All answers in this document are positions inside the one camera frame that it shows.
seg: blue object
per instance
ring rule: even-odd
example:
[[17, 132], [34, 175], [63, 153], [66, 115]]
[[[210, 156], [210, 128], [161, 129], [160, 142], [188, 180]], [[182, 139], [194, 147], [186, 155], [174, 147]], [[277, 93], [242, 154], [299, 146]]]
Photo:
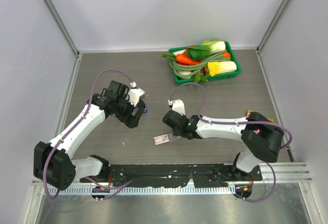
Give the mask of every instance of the blue object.
[[147, 107], [143, 110], [143, 114], [146, 114], [148, 111]]

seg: label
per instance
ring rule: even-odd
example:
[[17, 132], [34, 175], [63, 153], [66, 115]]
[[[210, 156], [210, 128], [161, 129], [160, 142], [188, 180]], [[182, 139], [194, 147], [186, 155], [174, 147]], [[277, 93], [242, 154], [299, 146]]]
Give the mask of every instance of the label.
[[169, 133], [169, 134], [164, 134], [161, 136], [154, 137], [154, 142], [155, 142], [155, 145], [157, 146], [157, 145], [161, 145], [161, 144], [165, 144], [168, 142], [178, 140], [180, 138], [181, 138], [180, 136], [174, 136], [173, 133]]
[[[250, 117], [251, 112], [253, 112], [253, 110], [247, 110], [247, 114], [246, 117]], [[271, 121], [272, 123], [275, 121], [273, 118], [267, 118], [269, 121]]]

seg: metal frame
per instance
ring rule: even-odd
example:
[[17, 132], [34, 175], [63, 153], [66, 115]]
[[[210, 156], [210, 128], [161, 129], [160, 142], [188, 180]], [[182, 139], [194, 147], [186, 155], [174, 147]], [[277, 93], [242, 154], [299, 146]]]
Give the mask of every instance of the metal frame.
[[[288, 183], [312, 183], [312, 179], [309, 170], [304, 162], [276, 162], [271, 164], [276, 174], [276, 181], [278, 184], [288, 184]], [[262, 183], [273, 183], [273, 174], [270, 167], [262, 163], [260, 164], [260, 169], [262, 173], [262, 181], [255, 181], [254, 184]], [[249, 184], [250, 181], [230, 181], [229, 184]], [[33, 186], [43, 186], [42, 180], [35, 179], [32, 183]], [[91, 183], [81, 183], [79, 180], [75, 180], [72, 183], [73, 186], [94, 186]]]
[[278, 10], [275, 14], [275, 16], [273, 17], [273, 19], [270, 22], [270, 25], [268, 27], [268, 29], [266, 30], [259, 46], [257, 47], [257, 51], [260, 53], [263, 49], [263, 47], [265, 46], [265, 44], [267, 43], [271, 33], [273, 32], [273, 30], [275, 29], [275, 27], [277, 26], [278, 22], [281, 20], [286, 8], [288, 7], [288, 5], [290, 4], [291, 0], [282, 0], [282, 2], [280, 3]]
[[[27, 190], [27, 196], [25, 198], [25, 201], [23, 203], [23, 210], [29, 210], [31, 208], [32, 202], [35, 199], [34, 194], [35, 194], [35, 186], [30, 185], [28, 190]], [[28, 216], [28, 211], [26, 212], [21, 212], [18, 217], [18, 222], [17, 223], [25, 223], [26, 219]]]
[[321, 215], [320, 210], [318, 208], [318, 204], [315, 200], [315, 195], [312, 191], [313, 183], [300, 183], [299, 184], [302, 197], [304, 199], [307, 212], [309, 213], [311, 222], [313, 224], [316, 223], [327, 223], [327, 220], [323, 219], [323, 215]]
[[[271, 102], [272, 102], [272, 105], [273, 105], [273, 109], [274, 109], [274, 111], [276, 113], [276, 116], [277, 116], [278, 123], [280, 125], [283, 125], [284, 124], [284, 122], [283, 122], [284, 119], [283, 119], [283, 116], [279, 112], [279, 105], [277, 104], [277, 101], [275, 99], [275, 92], [274, 92], [273, 87], [271, 86], [268, 70], [265, 66], [265, 63], [263, 62], [262, 53], [259, 53], [258, 51], [256, 51], [256, 54], [257, 54], [257, 58], [259, 60], [259, 63], [260, 63], [261, 69], [262, 69], [262, 73], [263, 73], [263, 77], [264, 77], [264, 80], [265, 80], [265, 83], [266, 83], [266, 87], [268, 88], [268, 92], [269, 92], [270, 99], [271, 99]], [[283, 138], [283, 140], [286, 144], [287, 143], [286, 136]], [[287, 149], [288, 155], [290, 157], [290, 160], [295, 161], [295, 157], [293, 155], [293, 152], [294, 152], [293, 151], [293, 145], [291, 144], [286, 149]]]
[[71, 103], [71, 98], [73, 95], [73, 90], [74, 90], [74, 86], [75, 86], [75, 81], [77, 78], [77, 73], [78, 73], [78, 69], [80, 67], [80, 63], [81, 63], [81, 59], [82, 59], [82, 54], [79, 54], [78, 57], [75, 60], [72, 72], [71, 72], [71, 77], [69, 80], [69, 84], [66, 90], [66, 95], [64, 98], [64, 102], [60, 108], [60, 116], [59, 116], [59, 121], [57, 123], [57, 128], [56, 128], [56, 133], [55, 136], [58, 135], [61, 131], [64, 130], [64, 126], [65, 126], [65, 121], [66, 121], [66, 117], [68, 114], [68, 109], [70, 107], [70, 103]]
[[57, 12], [55, 6], [53, 5], [51, 0], [43, 0], [45, 2], [46, 7], [48, 8], [50, 14], [52, 15], [53, 19], [55, 20], [57, 26], [59, 27], [59, 30], [62, 32], [65, 40], [69, 44], [70, 48], [72, 49], [75, 56], [78, 56], [79, 52], [76, 48], [68, 30], [66, 29], [59, 13]]
[[[85, 184], [75, 184], [70, 186], [68, 189], [62, 191], [61, 195], [111, 195], [117, 190], [111, 191], [111, 193], [93, 193], [92, 189], [95, 184], [85, 183]], [[56, 194], [57, 188], [49, 187], [49, 193]], [[192, 180], [183, 188], [135, 188], [127, 187], [124, 188], [118, 195], [120, 196], [155, 196], [155, 195], [215, 195], [215, 194], [235, 194], [236, 189], [234, 185], [228, 187], [212, 187], [212, 188], [195, 188]]]
[[[256, 50], [257, 47], [252, 46], [237, 46], [231, 47], [233, 50]], [[126, 52], [157, 52], [157, 51], [168, 51], [169, 48], [141, 48], [141, 49], [117, 49], [117, 50], [81, 50], [80, 54], [89, 53], [126, 53]]]
[[25, 224], [36, 223], [37, 215], [43, 198], [43, 192], [44, 190], [42, 186], [34, 186], [33, 197], [31, 199], [30, 208], [24, 222]]

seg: white wall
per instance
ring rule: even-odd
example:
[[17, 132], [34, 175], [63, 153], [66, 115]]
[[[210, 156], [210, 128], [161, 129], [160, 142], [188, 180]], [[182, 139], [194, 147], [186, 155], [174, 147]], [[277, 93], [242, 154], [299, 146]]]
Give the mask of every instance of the white wall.
[[80, 50], [257, 47], [281, 0], [53, 0]]
[[292, 0], [263, 50], [293, 149], [328, 209], [328, 0]]
[[73, 62], [42, 0], [0, 0], [1, 223], [23, 223], [34, 146], [54, 135]]

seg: gray tabletop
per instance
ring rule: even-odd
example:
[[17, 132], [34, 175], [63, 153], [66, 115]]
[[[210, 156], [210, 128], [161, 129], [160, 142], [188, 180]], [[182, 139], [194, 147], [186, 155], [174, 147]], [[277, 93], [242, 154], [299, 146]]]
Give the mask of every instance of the gray tabletop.
[[[247, 109], [275, 118], [275, 112], [254, 50], [237, 50], [235, 55], [242, 68], [236, 78], [202, 84], [208, 100], [202, 115], [213, 118], [238, 118]], [[112, 164], [180, 164], [201, 162], [233, 162], [246, 146], [238, 141], [221, 138], [181, 139], [160, 146], [153, 137], [167, 134], [171, 129], [162, 122], [169, 110], [168, 98], [176, 89], [172, 69], [160, 52], [96, 53], [84, 54], [73, 91], [66, 126], [81, 112], [90, 95], [97, 74], [105, 69], [119, 69], [130, 75], [148, 96], [144, 101], [148, 112], [134, 129], [127, 128], [115, 117], [108, 117], [93, 130], [75, 153], [74, 158], [96, 154]], [[118, 73], [104, 74], [96, 92], [107, 88], [111, 80], [124, 84], [129, 81]], [[177, 98], [183, 100], [187, 116], [197, 114], [203, 99], [202, 91], [194, 86], [182, 88]], [[286, 150], [278, 161], [289, 161]]]

